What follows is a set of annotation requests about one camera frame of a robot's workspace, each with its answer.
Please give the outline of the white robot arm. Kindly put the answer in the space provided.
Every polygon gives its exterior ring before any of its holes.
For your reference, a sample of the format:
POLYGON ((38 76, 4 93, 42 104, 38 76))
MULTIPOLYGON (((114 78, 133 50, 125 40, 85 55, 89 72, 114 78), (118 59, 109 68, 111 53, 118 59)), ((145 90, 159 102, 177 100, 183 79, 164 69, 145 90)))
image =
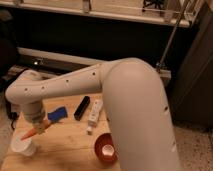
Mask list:
POLYGON ((26 70, 5 95, 42 131, 45 99, 91 93, 102 95, 122 171, 181 171, 163 81, 141 59, 107 61, 46 80, 26 70))

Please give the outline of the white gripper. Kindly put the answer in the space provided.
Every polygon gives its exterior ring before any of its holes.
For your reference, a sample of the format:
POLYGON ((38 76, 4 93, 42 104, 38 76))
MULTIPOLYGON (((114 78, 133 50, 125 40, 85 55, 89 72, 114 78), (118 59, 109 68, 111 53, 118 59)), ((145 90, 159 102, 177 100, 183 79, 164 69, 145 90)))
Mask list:
POLYGON ((35 123, 33 128, 36 134, 42 134, 50 126, 48 120, 43 120, 45 117, 45 109, 42 101, 36 101, 21 106, 24 118, 29 123, 35 123))

